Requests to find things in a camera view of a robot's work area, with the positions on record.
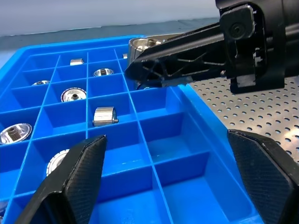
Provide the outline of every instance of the metal pegboard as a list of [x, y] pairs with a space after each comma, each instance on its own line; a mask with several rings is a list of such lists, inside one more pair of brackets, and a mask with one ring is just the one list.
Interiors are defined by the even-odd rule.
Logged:
[[285, 88], [235, 95], [230, 81], [214, 78], [192, 83], [227, 128], [273, 138], [299, 163], [299, 84], [285, 79]]

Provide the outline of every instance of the chrome socket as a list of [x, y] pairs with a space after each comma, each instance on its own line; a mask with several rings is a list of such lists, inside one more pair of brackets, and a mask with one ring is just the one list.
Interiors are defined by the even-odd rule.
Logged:
[[44, 85], [44, 84], [49, 84], [49, 83], [50, 83], [50, 81], [48, 81], [48, 80], [42, 80], [42, 81], [33, 83], [32, 85]]
[[71, 59], [70, 65], [79, 65], [84, 64], [84, 60], [82, 58], [79, 59]]
[[53, 172], [65, 158], [66, 154], [69, 152], [69, 149], [63, 150], [52, 157], [50, 162], [47, 165], [46, 175], [48, 176], [50, 173]]
[[0, 133], [0, 145], [12, 144], [24, 141], [32, 132], [32, 126], [27, 123], [19, 123], [5, 128]]
[[112, 69], [99, 69], [93, 73], [93, 76], [95, 77], [106, 76], [106, 75], [112, 75], [113, 73], [114, 71]]
[[61, 94], [61, 102], [86, 99], [86, 91], [80, 88], [69, 88]]
[[118, 123], [114, 107], [98, 107], [93, 116], [94, 126], [104, 126]]
[[133, 38], [129, 41], [128, 66], [146, 49], [161, 44], [161, 41], [149, 38]]

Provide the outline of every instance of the robot end effector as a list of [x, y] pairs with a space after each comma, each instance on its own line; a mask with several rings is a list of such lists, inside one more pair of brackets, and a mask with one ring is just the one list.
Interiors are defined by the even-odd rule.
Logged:
[[283, 88], [299, 74], [299, 1], [216, 0], [220, 21], [143, 51], [126, 76], [162, 87], [226, 77], [233, 93]]

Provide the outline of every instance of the empty compartment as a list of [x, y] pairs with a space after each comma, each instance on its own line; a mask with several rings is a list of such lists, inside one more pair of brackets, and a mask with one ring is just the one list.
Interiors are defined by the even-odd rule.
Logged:
[[152, 167], [104, 176], [89, 224], [169, 224]]
[[93, 127], [94, 112], [98, 107], [114, 107], [119, 123], [136, 120], [136, 115], [127, 93], [96, 97], [88, 100], [88, 127]]
[[113, 74], [117, 74], [121, 72], [117, 60], [97, 62], [97, 63], [88, 64], [88, 76], [93, 77], [93, 73], [99, 69], [112, 69]]
[[12, 199], [12, 202], [9, 206], [9, 210], [6, 211], [3, 224], [11, 224], [15, 223], [18, 216], [22, 213], [23, 209], [29, 203], [30, 199], [32, 198], [33, 194], [27, 194], [24, 196], [17, 196]]
[[141, 120], [140, 124], [154, 162], [211, 150], [188, 114]]
[[0, 113], [0, 132], [2, 132], [5, 128], [11, 125], [16, 125], [19, 123], [30, 124], [33, 129], [36, 123], [39, 110], [40, 108], [38, 107], [26, 110]]
[[87, 50], [76, 50], [62, 53], [57, 66], [68, 66], [71, 63], [71, 59], [83, 59], [84, 63], [87, 63]]
[[123, 59], [123, 54], [128, 54], [128, 50], [129, 47], [127, 44], [115, 47], [117, 58]]
[[115, 93], [126, 92], [126, 84], [122, 75], [92, 77], [88, 79], [88, 97], [98, 97]]
[[26, 71], [26, 70], [55, 68], [58, 58], [59, 55], [57, 54], [29, 56], [22, 70]]
[[34, 138], [73, 133], [86, 129], [86, 100], [45, 106], [36, 124]]
[[31, 142], [15, 194], [37, 190], [46, 178], [47, 165], [57, 153], [85, 139], [85, 132], [43, 138]]
[[103, 126], [88, 131], [88, 137], [105, 134], [108, 143], [103, 175], [142, 167], [150, 163], [137, 122]]
[[0, 100], [0, 112], [41, 106], [49, 85], [7, 90]]
[[88, 62], [102, 62], [115, 60], [116, 55], [113, 48], [99, 48], [88, 51]]
[[35, 71], [20, 72], [12, 83], [13, 88], [31, 86], [39, 81], [50, 81], [54, 69], [42, 69]]
[[16, 184], [28, 142], [0, 147], [0, 201], [9, 198]]
[[213, 153], [155, 167], [176, 224], [228, 224], [251, 213], [249, 200]]
[[87, 65], [73, 65], [56, 68], [52, 82], [61, 82], [72, 79], [81, 79], [87, 77]]
[[139, 119], [159, 117], [183, 111], [171, 88], [154, 88], [131, 93]]
[[45, 104], [61, 103], [61, 94], [69, 88], [80, 88], [86, 91], [86, 79], [51, 84], [45, 99]]

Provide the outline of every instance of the rubber gripper pad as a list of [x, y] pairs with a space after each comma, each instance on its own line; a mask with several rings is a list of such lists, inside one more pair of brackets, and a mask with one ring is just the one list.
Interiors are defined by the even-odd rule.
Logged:
[[105, 135], [73, 146], [41, 183], [16, 224], [88, 224], [100, 188]]
[[266, 153], [257, 141], [264, 136], [238, 130], [228, 131], [228, 141], [233, 150], [243, 184], [265, 224], [286, 224], [285, 213], [294, 187], [284, 171]]

